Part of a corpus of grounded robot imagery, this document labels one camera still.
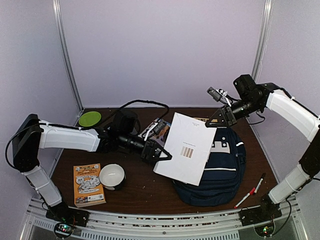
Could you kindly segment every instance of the book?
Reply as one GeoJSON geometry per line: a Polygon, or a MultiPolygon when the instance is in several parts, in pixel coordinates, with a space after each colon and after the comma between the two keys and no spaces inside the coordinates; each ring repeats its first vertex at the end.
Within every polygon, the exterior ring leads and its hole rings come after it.
{"type": "Polygon", "coordinates": [[[104,188],[99,180],[100,163],[73,166],[74,205],[78,208],[104,204],[104,188]]]}
{"type": "Polygon", "coordinates": [[[153,171],[198,186],[216,131],[214,127],[207,128],[204,121],[175,112],[164,144],[172,159],[158,161],[153,171]]]}

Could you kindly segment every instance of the green disc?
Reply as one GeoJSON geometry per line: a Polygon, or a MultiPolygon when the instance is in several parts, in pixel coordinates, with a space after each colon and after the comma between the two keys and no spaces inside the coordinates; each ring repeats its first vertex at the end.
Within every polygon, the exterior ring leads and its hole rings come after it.
{"type": "Polygon", "coordinates": [[[96,125],[101,119],[100,112],[97,111],[89,111],[83,114],[79,118],[79,125],[82,127],[92,127],[96,125]]]}

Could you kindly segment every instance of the wooden table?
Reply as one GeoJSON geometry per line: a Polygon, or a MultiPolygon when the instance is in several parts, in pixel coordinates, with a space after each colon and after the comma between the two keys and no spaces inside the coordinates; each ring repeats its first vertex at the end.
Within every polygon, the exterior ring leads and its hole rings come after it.
{"type": "MultiPolygon", "coordinates": [[[[159,117],[164,108],[132,108],[139,116],[142,129],[146,128],[155,118],[159,117]]],[[[115,109],[99,108],[102,118],[115,109]]],[[[214,113],[214,108],[172,108],[165,120],[172,121],[174,112],[191,117],[207,118],[214,113]]],[[[74,206],[73,166],[100,163],[101,167],[117,163],[126,172],[125,186],[120,191],[104,190],[107,203],[89,206],[85,209],[118,212],[126,214],[186,214],[205,213],[232,209],[253,187],[262,175],[266,177],[256,195],[250,196],[241,207],[260,204],[260,198],[271,190],[277,181],[271,167],[245,119],[239,120],[232,127],[244,142],[247,154],[246,170],[237,195],[228,204],[214,207],[196,207],[183,203],[176,193],[169,178],[153,172],[153,167],[142,162],[137,154],[92,153],[81,150],[65,149],[53,173],[52,180],[60,189],[70,206],[74,206]]]]}

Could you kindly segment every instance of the white wall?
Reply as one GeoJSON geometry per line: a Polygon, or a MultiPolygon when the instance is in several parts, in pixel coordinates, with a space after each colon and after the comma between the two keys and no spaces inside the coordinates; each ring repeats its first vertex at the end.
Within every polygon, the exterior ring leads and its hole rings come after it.
{"type": "Polygon", "coordinates": [[[170,106],[217,106],[208,87],[228,88],[252,71],[264,3],[61,1],[83,105],[116,107],[148,99],[170,106]]]}
{"type": "MultiPolygon", "coordinates": [[[[259,83],[284,87],[303,105],[320,114],[320,4],[319,1],[275,1],[267,50],[259,83]]],[[[280,180],[294,168],[309,143],[274,112],[266,110],[256,125],[260,140],[280,180]]],[[[311,182],[297,194],[312,240],[320,235],[320,187],[311,182]]]]}
{"type": "MultiPolygon", "coordinates": [[[[34,193],[27,180],[6,164],[7,141],[30,113],[55,123],[73,124],[76,120],[76,101],[58,36],[51,0],[0,1],[0,238],[3,240],[17,239],[34,193]]],[[[39,154],[46,170],[52,167],[56,154],[57,150],[39,154]]]]}

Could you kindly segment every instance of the robotic arm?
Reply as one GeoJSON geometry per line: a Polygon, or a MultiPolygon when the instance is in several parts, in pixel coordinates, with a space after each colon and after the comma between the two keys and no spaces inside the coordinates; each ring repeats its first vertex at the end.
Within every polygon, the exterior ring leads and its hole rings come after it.
{"type": "Polygon", "coordinates": [[[140,154],[143,161],[151,163],[170,160],[172,156],[156,141],[132,134],[138,116],[123,109],[111,124],[104,128],[64,126],[38,119],[30,114],[12,140],[13,165],[33,185],[48,206],[47,217],[57,221],[85,226],[88,212],[69,208],[58,188],[51,181],[38,160],[38,150],[46,148],[77,149],[108,153],[118,148],[140,154]]]}
{"type": "MultiPolygon", "coordinates": [[[[233,84],[241,100],[219,108],[206,122],[208,128],[230,127],[236,124],[238,119],[248,117],[256,111],[263,112],[268,108],[294,125],[310,142],[298,165],[262,197],[261,208],[241,211],[241,215],[246,219],[258,218],[261,222],[261,219],[268,218],[270,214],[281,214],[278,211],[279,203],[298,192],[320,172],[320,119],[297,102],[285,89],[273,83],[256,84],[250,75],[241,75],[233,84]]],[[[216,101],[220,100],[221,94],[212,87],[207,92],[216,101]]]]}

